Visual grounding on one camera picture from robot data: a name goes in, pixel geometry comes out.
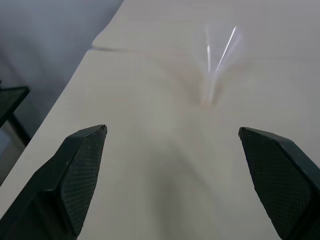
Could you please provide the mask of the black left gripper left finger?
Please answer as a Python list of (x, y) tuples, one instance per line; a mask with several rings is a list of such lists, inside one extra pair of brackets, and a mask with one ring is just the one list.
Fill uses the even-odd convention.
[(98, 181), (107, 126), (81, 129), (30, 178), (0, 219), (2, 240), (76, 240)]

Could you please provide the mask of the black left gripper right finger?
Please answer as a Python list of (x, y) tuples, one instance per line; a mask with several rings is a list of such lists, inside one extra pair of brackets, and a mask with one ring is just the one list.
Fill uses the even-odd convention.
[(320, 169), (290, 139), (249, 127), (238, 132), (254, 189), (282, 240), (320, 238)]

